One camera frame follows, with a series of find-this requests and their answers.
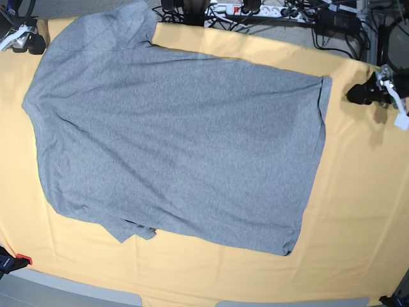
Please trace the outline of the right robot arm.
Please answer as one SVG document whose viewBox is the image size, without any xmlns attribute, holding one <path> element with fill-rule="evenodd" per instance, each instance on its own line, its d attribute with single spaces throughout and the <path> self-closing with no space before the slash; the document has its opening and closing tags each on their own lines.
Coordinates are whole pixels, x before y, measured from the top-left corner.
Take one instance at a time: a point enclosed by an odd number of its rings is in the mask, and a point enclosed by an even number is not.
<svg viewBox="0 0 409 307">
<path fill-rule="evenodd" d="M 14 53 L 29 52 L 41 55 L 47 47 L 40 34 L 39 20 L 32 16 L 36 1 L 30 1 L 26 13 L 19 14 L 22 1 L 7 1 L 1 5 L 1 51 L 11 49 Z"/>
</svg>

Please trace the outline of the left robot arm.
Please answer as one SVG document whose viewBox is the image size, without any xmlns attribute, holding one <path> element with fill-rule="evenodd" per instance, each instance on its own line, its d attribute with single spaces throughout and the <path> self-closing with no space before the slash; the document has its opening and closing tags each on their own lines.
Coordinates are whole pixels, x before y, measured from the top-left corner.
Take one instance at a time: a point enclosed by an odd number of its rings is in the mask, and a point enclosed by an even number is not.
<svg viewBox="0 0 409 307">
<path fill-rule="evenodd" d="M 354 85 L 346 94 L 349 102 L 391 105 L 398 114 L 394 125 L 408 130 L 408 13 L 395 19 L 382 33 L 382 58 L 364 84 Z"/>
</svg>

